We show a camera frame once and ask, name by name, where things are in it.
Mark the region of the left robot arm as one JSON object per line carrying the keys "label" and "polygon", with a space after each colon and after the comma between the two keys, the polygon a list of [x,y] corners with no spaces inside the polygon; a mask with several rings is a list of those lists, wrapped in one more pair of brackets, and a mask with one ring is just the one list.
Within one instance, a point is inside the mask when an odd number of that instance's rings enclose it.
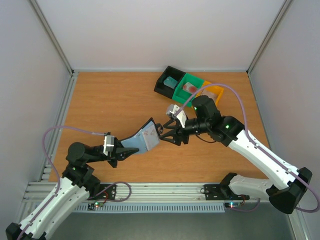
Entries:
{"label": "left robot arm", "polygon": [[116,168],[118,161],[138,152],[137,147],[124,147],[115,137],[110,144],[98,146],[72,143],[66,156],[68,164],[55,187],[25,219],[6,228],[7,239],[49,240],[80,203],[100,195],[101,181],[93,175],[90,163],[107,161]]}

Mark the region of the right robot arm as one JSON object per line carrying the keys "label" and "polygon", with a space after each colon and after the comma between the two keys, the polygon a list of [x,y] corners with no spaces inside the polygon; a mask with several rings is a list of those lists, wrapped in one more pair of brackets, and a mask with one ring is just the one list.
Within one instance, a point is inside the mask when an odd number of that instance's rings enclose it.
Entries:
{"label": "right robot arm", "polygon": [[234,196],[257,197],[268,200],[277,210],[291,214],[307,191],[306,184],[312,172],[287,163],[270,151],[245,130],[244,124],[233,116],[222,116],[215,102],[201,95],[192,101],[195,118],[188,118],[177,105],[170,105],[170,120],[156,124],[160,139],[174,145],[188,144],[191,135],[208,134],[214,142],[221,143],[239,153],[266,175],[266,179],[244,177],[230,172],[219,184],[226,200]]}

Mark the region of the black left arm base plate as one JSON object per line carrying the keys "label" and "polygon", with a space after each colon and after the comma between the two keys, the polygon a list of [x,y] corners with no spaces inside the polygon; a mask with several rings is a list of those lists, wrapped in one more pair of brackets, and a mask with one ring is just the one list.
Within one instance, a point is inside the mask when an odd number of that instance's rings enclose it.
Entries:
{"label": "black left arm base plate", "polygon": [[93,196],[90,196],[88,200],[115,200],[117,185],[116,184],[101,184]]}

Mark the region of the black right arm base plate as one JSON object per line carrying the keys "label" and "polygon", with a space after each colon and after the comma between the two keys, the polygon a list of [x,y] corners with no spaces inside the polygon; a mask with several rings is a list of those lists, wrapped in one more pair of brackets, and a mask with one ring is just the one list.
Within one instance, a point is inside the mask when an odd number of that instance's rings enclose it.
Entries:
{"label": "black right arm base plate", "polygon": [[241,201],[250,199],[249,195],[235,194],[228,186],[220,184],[204,184],[201,193],[205,195],[206,201]]}

